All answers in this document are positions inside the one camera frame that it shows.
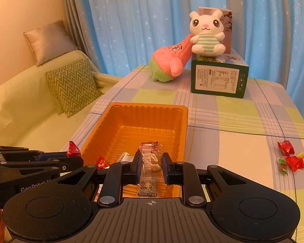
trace table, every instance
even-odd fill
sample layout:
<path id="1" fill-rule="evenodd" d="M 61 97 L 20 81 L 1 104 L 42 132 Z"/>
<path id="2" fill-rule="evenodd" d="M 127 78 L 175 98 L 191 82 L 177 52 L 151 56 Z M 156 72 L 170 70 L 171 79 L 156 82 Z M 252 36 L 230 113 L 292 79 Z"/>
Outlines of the table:
<path id="1" fill-rule="evenodd" d="M 243 99 L 192 94 L 190 69 L 162 83 L 151 79 L 148 66 L 138 66 L 96 102 L 72 137 L 80 148 L 115 101 L 187 106 L 185 161 L 203 169 L 220 165 L 291 197 L 301 210 L 293 238 L 304 243 L 304 169 L 286 176 L 277 166 L 283 159 L 277 141 L 286 138 L 296 154 L 304 152 L 304 120 L 282 85 L 248 78 Z"/>

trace clear plastic wrapper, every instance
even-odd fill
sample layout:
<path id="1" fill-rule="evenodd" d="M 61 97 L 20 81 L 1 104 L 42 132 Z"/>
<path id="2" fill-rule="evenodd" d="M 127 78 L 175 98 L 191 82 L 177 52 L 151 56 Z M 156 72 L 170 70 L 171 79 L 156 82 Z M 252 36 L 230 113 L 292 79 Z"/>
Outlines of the clear plastic wrapper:
<path id="1" fill-rule="evenodd" d="M 161 171 L 162 145 L 158 142 L 142 143 L 139 148 L 142 154 L 143 169 L 138 186 L 138 196 L 157 197 L 158 182 L 163 181 Z"/>

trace orange plastic tray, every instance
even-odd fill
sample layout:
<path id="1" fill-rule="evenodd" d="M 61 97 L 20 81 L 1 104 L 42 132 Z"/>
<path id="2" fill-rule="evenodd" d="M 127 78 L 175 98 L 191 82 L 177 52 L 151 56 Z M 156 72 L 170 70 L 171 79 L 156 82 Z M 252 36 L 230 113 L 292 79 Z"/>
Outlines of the orange plastic tray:
<path id="1" fill-rule="evenodd" d="M 171 159 L 184 160 L 188 108 L 177 105 L 114 102 L 105 110 L 81 149 L 84 165 L 103 157 L 109 164 L 123 152 L 134 155 L 143 142 L 159 141 Z M 158 185 L 161 197 L 178 197 L 180 186 Z M 135 197 L 137 186 L 123 188 L 124 197 Z"/>

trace pink plush toy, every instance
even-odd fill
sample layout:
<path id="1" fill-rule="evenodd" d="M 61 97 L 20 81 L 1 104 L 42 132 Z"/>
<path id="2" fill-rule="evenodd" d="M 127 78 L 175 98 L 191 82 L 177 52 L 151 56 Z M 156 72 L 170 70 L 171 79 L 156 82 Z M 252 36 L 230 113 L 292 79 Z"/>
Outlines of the pink plush toy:
<path id="1" fill-rule="evenodd" d="M 179 44 L 157 49 L 149 62 L 153 80 L 167 82 L 178 77 L 188 60 L 192 56 L 190 39 L 193 34 L 187 35 Z"/>

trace bunny face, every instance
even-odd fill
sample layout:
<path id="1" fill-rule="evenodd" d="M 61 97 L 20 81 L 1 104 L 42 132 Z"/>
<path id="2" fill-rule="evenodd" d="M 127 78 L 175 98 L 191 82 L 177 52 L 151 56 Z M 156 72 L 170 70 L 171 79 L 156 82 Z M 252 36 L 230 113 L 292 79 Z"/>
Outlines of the bunny face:
<path id="1" fill-rule="evenodd" d="M 221 10 L 216 10 L 212 15 L 199 15 L 197 12 L 191 12 L 190 32 L 194 35 L 199 34 L 214 34 L 217 35 L 224 30 L 224 26 L 220 21 L 223 13 Z"/>

